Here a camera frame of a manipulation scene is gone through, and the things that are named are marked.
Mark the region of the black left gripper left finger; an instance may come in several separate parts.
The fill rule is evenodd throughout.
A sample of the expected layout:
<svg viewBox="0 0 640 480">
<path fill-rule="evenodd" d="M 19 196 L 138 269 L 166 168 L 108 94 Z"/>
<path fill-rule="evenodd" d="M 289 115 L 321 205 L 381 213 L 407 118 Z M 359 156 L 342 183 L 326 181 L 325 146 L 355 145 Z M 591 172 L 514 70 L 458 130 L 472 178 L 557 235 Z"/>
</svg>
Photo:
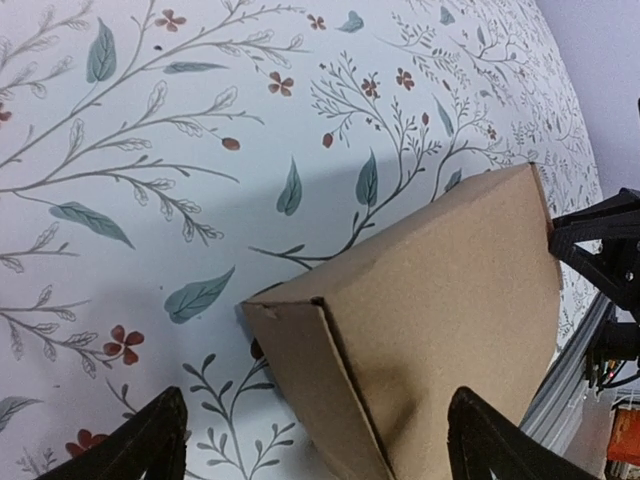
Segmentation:
<svg viewBox="0 0 640 480">
<path fill-rule="evenodd" d="M 39 476 L 40 480 L 182 480 L 187 407 L 170 386 L 104 441 Z"/>
</svg>

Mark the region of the brown cardboard box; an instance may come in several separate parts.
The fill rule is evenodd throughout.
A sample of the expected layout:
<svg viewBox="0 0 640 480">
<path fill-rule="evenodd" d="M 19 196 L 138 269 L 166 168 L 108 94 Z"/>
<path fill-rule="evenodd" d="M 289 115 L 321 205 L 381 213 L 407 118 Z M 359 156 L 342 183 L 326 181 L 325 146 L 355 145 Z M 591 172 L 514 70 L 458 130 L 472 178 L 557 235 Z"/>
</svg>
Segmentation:
<svg viewBox="0 0 640 480">
<path fill-rule="evenodd" d="M 555 351 L 561 272 L 535 166 L 469 177 L 242 309 L 340 479 L 447 479 L 467 386 L 519 423 Z"/>
</svg>

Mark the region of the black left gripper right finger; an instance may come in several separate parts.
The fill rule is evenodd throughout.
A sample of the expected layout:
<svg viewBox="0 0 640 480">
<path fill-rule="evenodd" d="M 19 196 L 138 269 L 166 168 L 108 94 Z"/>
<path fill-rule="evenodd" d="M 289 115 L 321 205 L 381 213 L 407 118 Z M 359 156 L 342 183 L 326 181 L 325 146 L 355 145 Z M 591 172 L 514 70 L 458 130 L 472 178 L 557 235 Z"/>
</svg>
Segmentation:
<svg viewBox="0 0 640 480">
<path fill-rule="evenodd" d="M 447 447 L 454 480 L 593 477 L 536 443 L 468 387 L 455 391 L 447 420 Z"/>
</svg>

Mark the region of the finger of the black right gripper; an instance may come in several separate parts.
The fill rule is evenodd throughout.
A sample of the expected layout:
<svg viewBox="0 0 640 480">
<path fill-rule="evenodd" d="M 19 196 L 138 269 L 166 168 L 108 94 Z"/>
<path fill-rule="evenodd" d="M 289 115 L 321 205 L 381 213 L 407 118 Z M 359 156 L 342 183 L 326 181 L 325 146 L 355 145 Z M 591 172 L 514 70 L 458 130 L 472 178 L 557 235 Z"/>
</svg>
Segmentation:
<svg viewBox="0 0 640 480">
<path fill-rule="evenodd" d="M 639 238 L 639 191 L 620 191 L 586 209 L 553 220 L 552 240 Z"/>
<path fill-rule="evenodd" d="M 553 234 L 549 252 L 578 272 L 621 310 L 639 319 L 639 240 L 604 239 L 592 254 L 571 239 Z"/>
</svg>

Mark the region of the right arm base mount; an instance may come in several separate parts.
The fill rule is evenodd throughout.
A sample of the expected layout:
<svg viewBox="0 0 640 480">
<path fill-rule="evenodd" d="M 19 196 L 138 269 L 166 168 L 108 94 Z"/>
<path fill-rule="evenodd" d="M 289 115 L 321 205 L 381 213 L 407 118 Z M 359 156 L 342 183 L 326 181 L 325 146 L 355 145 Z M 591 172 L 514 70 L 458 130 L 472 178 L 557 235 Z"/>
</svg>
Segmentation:
<svg viewBox="0 0 640 480">
<path fill-rule="evenodd" d="M 636 363 L 636 372 L 617 380 L 627 363 Z M 597 392 L 617 389 L 639 379 L 639 326 L 636 323 L 605 321 L 596 331 L 586 351 L 585 378 Z"/>
</svg>

